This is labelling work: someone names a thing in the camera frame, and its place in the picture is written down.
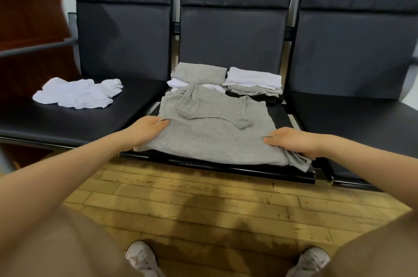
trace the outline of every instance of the white sneaker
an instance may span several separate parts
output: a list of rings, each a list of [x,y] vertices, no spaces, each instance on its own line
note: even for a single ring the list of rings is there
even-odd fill
[[[304,251],[295,267],[290,269],[286,277],[306,277],[319,272],[329,263],[331,258],[322,248],[311,247]]]
[[[158,267],[155,254],[149,245],[143,241],[133,242],[126,251],[126,259],[134,269],[140,271],[146,277],[165,277]]]

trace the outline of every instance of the clothing pile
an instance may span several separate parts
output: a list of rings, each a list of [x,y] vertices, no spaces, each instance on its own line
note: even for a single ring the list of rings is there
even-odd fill
[[[161,100],[159,116],[169,118],[170,125],[134,150],[155,149],[224,164],[291,165],[306,172],[309,159],[263,142],[263,136],[275,130],[264,101],[249,96],[234,98],[192,83],[219,84],[219,68],[193,65],[181,67],[179,72],[177,68],[173,74],[190,84],[167,92]]]
[[[239,95],[267,95],[279,97],[282,92],[282,77],[268,72],[242,70],[231,67],[223,84]]]
[[[227,69],[211,65],[179,63],[171,73],[171,80],[167,84],[171,91],[186,90],[189,84],[200,84],[208,89],[225,93],[222,87],[225,82]]]
[[[43,104],[58,103],[66,108],[105,108],[113,102],[112,97],[121,93],[122,88],[119,79],[107,79],[94,84],[93,79],[67,82],[55,77],[44,84],[32,99]]]

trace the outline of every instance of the row of chairs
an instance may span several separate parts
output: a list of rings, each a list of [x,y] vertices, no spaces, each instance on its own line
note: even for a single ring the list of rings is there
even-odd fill
[[[173,0],[77,0],[81,73],[119,78],[105,109],[66,109],[26,100],[3,104],[0,141],[74,148],[143,116],[167,90]],[[180,0],[179,60],[278,74],[290,0]],[[277,128],[335,134],[418,158],[418,111],[398,101],[418,37],[418,0],[300,0],[284,97],[269,105]],[[127,158],[298,182],[313,172],[224,165],[159,152]],[[373,187],[326,159],[334,185]]]

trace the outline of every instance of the forearm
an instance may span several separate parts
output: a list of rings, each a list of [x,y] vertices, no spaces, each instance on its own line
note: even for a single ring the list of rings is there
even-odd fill
[[[110,158],[125,150],[121,132],[8,174],[0,181],[0,246],[12,241]]]
[[[418,210],[418,159],[323,135],[321,155]]]

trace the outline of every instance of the hand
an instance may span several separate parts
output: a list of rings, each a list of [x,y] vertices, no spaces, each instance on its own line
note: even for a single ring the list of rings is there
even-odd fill
[[[129,148],[126,150],[149,142],[170,124],[170,120],[168,119],[157,123],[160,119],[162,117],[144,116],[131,126],[120,131],[123,133],[123,137],[128,140]]]
[[[264,137],[264,142],[273,146],[283,147],[291,152],[302,153],[306,157],[314,160],[321,157],[321,144],[324,135],[302,132],[290,127],[282,127]]]

